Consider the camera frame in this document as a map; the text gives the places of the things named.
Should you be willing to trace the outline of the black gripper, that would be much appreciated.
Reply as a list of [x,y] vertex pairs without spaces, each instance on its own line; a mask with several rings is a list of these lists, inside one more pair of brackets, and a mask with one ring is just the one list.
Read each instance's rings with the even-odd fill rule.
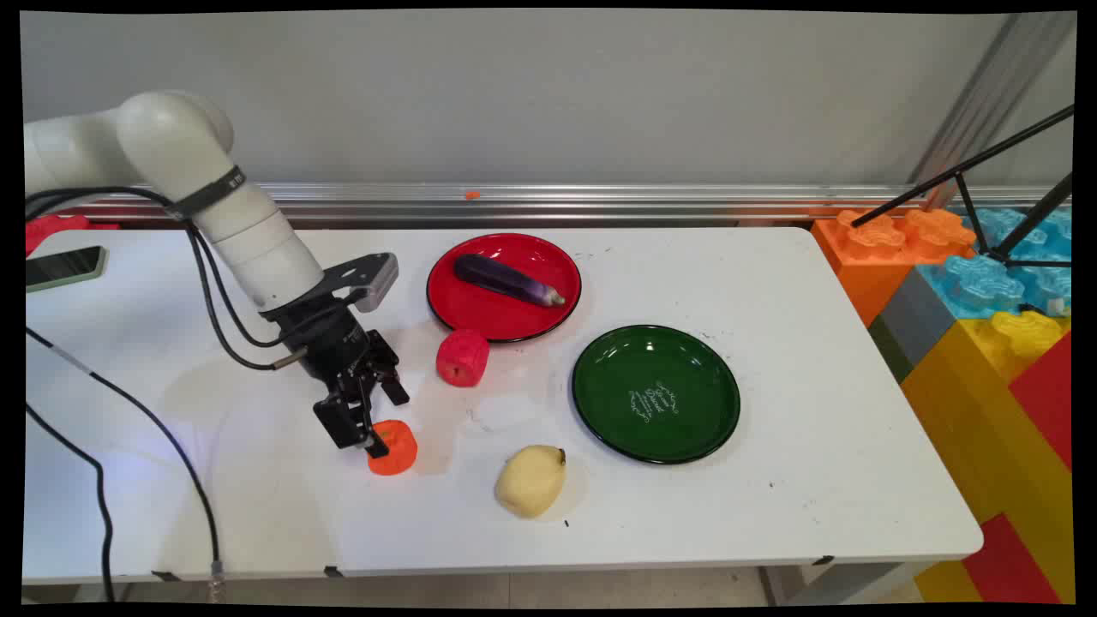
[[409,402],[402,386],[399,356],[377,330],[365,330],[352,305],[367,292],[347,298],[298,298],[261,314],[279,327],[279,343],[304,352],[299,363],[307,374],[324,382],[328,394],[314,403],[314,414],[339,449],[360,446],[372,459],[389,455],[389,446],[374,428],[371,394],[376,384],[393,405]]

